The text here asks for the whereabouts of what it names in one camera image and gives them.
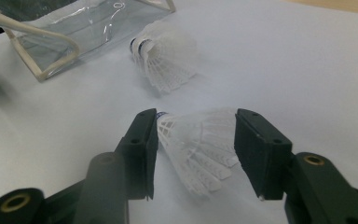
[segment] plastic packaging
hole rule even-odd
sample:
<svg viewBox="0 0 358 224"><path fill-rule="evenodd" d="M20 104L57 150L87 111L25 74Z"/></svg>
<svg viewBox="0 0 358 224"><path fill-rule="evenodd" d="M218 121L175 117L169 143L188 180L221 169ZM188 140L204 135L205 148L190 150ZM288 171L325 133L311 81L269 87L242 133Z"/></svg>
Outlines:
<svg viewBox="0 0 358 224"><path fill-rule="evenodd" d="M0 0L0 26L44 80L80 55L174 11L172 0Z"/></svg>
<svg viewBox="0 0 358 224"><path fill-rule="evenodd" d="M239 160L234 151L235 113L220 108L173 116L158 113L158 139L188 191L208 196Z"/></svg>
<svg viewBox="0 0 358 224"><path fill-rule="evenodd" d="M147 25L131 41L130 50L141 73L159 91L171 92L196 74L196 41L167 22Z"/></svg>

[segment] shuttlecock cork base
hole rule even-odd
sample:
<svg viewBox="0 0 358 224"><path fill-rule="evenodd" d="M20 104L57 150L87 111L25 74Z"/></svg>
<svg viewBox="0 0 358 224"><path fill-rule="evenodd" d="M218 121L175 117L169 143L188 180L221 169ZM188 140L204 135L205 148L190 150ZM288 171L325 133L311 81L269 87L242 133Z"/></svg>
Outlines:
<svg viewBox="0 0 358 224"><path fill-rule="evenodd" d="M160 92L178 89L196 74L196 41L167 22L147 25L131 41L130 51L139 71Z"/></svg>

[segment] shuttlecock feather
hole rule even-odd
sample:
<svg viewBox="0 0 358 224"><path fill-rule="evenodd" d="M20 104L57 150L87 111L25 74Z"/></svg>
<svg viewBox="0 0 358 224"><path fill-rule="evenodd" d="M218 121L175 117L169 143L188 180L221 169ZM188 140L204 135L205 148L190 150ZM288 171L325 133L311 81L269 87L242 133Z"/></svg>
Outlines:
<svg viewBox="0 0 358 224"><path fill-rule="evenodd" d="M239 160L234 151L235 109L215 109L187 116L158 113L158 139L182 183L207 196Z"/></svg>
<svg viewBox="0 0 358 224"><path fill-rule="evenodd" d="M155 21L131 41L133 60L159 91L171 92L196 74L197 43L187 33Z"/></svg>

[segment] screw hole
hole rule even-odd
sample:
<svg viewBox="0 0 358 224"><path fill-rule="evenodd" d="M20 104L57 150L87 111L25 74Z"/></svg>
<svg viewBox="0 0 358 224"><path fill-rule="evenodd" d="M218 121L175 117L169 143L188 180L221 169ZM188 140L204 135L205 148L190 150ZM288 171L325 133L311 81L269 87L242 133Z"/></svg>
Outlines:
<svg viewBox="0 0 358 224"><path fill-rule="evenodd" d="M324 165L324 160L316 156L306 156L304 160L311 165Z"/></svg>
<svg viewBox="0 0 358 224"><path fill-rule="evenodd" d="M141 142L141 141L137 138L134 138L131 140L131 143L133 143L133 144L138 144L139 142Z"/></svg>
<svg viewBox="0 0 358 224"><path fill-rule="evenodd" d="M21 193L8 198L1 205L1 211L4 213L10 213L21 209L28 202L31 201L31 197L27 193Z"/></svg>

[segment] white table surface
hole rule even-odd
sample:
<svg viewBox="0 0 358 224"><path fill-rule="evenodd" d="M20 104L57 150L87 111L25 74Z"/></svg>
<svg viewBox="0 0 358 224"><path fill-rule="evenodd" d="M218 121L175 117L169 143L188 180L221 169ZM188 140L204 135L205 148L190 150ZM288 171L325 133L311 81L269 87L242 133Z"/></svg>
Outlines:
<svg viewBox="0 0 358 224"><path fill-rule="evenodd" d="M197 39L199 73L158 95L128 45L40 84L0 35L0 196L49 196L114 150L134 116L233 106L254 110L294 143L329 158L358 188L358 14L279 0L176 0L165 20ZM283 202L260 202L239 166L208 202L193 200L158 153L155 200L131 201L131 223L287 223Z"/></svg>

